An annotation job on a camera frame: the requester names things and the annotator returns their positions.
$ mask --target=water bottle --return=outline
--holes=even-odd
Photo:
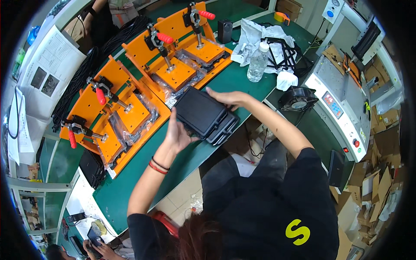
[[[251,82],[259,82],[263,77],[264,70],[267,66],[268,51],[269,45],[266,42],[261,42],[259,48],[253,53],[247,71],[247,78]]]

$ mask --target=bottle cap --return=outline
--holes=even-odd
[[[269,51],[269,45],[266,42],[261,42],[259,45],[259,50],[261,52],[268,52]]]

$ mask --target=yellow letter s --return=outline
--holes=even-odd
[[[303,235],[302,238],[298,238],[297,240],[293,242],[293,244],[295,245],[304,244],[306,241],[308,241],[310,234],[311,234],[310,230],[307,227],[300,227],[295,230],[292,230],[292,227],[299,225],[300,222],[301,222],[300,219],[295,219],[292,222],[290,222],[290,224],[287,225],[286,227],[286,236],[288,238],[295,238],[299,235]]]

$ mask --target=cooling fan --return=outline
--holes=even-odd
[[[291,86],[279,99],[279,109],[284,111],[306,111],[319,100],[315,89]]]

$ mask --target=photo on sheet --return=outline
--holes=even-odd
[[[49,74],[49,77],[46,79],[45,84],[43,84],[42,92],[48,96],[52,96],[53,91],[55,90],[56,86],[58,85],[59,80]]]
[[[37,89],[40,89],[40,87],[42,86],[42,82],[45,79],[47,73],[42,70],[41,67],[37,67],[37,70],[35,72],[35,75],[32,78],[32,82],[30,83],[30,85],[34,86]]]

